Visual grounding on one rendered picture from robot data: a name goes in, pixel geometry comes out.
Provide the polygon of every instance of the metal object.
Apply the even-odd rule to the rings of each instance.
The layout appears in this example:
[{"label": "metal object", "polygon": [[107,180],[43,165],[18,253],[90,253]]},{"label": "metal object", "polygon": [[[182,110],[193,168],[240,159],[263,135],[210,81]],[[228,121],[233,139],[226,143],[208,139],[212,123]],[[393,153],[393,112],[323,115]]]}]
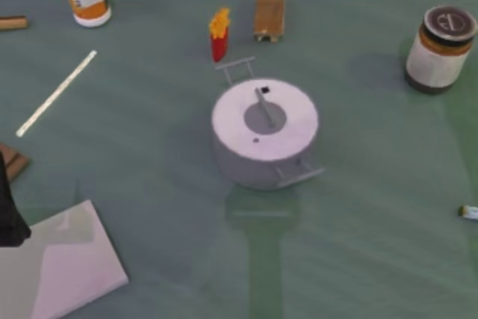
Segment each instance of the metal object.
[{"label": "metal object", "polygon": [[[233,181],[257,190],[274,190],[315,177],[323,169],[309,164],[319,129],[314,103],[299,88],[274,78],[256,78],[244,58],[216,69],[230,88],[212,114],[214,153]],[[251,78],[233,84],[228,69],[245,64]]]}]

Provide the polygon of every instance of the logo on jar lid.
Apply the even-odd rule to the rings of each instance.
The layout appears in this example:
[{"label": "logo on jar lid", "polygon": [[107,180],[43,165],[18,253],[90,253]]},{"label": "logo on jar lid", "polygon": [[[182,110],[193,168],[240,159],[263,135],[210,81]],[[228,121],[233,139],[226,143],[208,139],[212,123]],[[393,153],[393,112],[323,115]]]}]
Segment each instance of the logo on jar lid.
[{"label": "logo on jar lid", "polygon": [[466,40],[477,32],[477,22],[469,12],[457,7],[434,7],[425,15],[425,26],[436,36]]}]

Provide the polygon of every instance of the green tabletop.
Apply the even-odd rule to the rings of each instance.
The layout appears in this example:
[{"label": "green tabletop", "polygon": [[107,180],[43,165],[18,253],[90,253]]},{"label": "green tabletop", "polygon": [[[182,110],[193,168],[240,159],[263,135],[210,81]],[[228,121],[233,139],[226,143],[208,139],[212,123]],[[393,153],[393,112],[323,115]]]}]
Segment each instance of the green tabletop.
[{"label": "green tabletop", "polygon": [[[90,30],[66,0],[0,0],[0,16],[31,20],[0,34],[1,141],[32,158],[18,206],[33,224],[91,199],[131,280],[69,318],[477,317],[478,223],[456,215],[477,204],[477,54],[441,96],[403,80],[424,12],[478,13],[476,0],[287,0],[278,44],[253,41],[255,0],[111,2],[111,22]],[[207,25],[221,6],[226,61],[255,56],[257,75],[317,103],[319,178],[256,193],[217,169],[210,115],[227,83]],[[253,215],[276,210],[285,216]]]}]

